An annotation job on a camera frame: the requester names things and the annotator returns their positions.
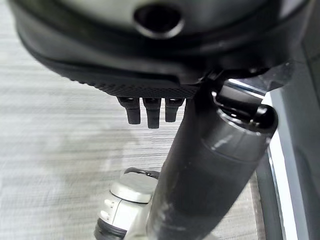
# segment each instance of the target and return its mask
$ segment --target circular hole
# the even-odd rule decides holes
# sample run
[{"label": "circular hole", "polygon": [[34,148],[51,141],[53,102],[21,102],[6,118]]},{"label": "circular hole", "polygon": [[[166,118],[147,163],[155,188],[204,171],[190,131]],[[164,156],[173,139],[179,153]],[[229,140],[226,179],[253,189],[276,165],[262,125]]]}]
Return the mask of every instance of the circular hole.
[{"label": "circular hole", "polygon": [[141,34],[155,39],[172,38],[184,25],[180,12],[164,4],[142,6],[134,12],[133,19]]}]

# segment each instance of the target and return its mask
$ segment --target white plastic part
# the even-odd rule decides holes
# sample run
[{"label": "white plastic part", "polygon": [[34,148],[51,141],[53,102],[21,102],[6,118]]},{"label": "white plastic part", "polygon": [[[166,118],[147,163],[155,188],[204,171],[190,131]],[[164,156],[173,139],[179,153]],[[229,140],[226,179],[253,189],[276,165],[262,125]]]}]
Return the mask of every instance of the white plastic part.
[{"label": "white plastic part", "polygon": [[147,204],[156,189],[158,180],[144,174],[130,172],[124,174],[111,186],[111,193],[123,200]]}]

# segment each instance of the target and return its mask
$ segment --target black tube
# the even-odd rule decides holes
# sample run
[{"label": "black tube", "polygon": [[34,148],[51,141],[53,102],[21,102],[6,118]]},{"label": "black tube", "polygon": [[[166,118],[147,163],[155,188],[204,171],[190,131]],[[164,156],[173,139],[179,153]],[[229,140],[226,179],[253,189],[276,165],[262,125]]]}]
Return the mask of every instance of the black tube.
[{"label": "black tube", "polygon": [[147,222],[155,240],[201,240],[233,205],[268,147],[278,117],[270,106],[260,126],[218,108],[210,92],[186,104],[162,167]]}]

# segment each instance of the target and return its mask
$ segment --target black cylindrical handle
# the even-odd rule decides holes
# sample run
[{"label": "black cylindrical handle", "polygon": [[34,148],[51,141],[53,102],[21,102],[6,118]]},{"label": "black cylindrical handle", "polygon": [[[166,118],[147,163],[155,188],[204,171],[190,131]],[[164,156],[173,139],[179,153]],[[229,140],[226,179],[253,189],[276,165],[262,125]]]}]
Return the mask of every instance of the black cylindrical handle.
[{"label": "black cylindrical handle", "polygon": [[186,104],[181,126],[162,167],[147,234],[155,240],[200,240],[235,202],[273,136],[270,106],[257,124],[218,108],[210,92]]}]

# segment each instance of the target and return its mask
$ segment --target floor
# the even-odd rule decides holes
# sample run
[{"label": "floor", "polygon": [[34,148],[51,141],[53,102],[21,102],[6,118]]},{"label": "floor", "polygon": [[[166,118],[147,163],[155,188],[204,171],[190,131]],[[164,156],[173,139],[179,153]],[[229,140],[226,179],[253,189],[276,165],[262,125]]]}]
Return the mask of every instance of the floor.
[{"label": "floor", "polygon": [[[124,169],[159,170],[183,117],[129,125],[115,97],[71,82],[22,47],[0,0],[0,240],[93,240],[98,205]],[[255,178],[213,231],[262,240]]]}]

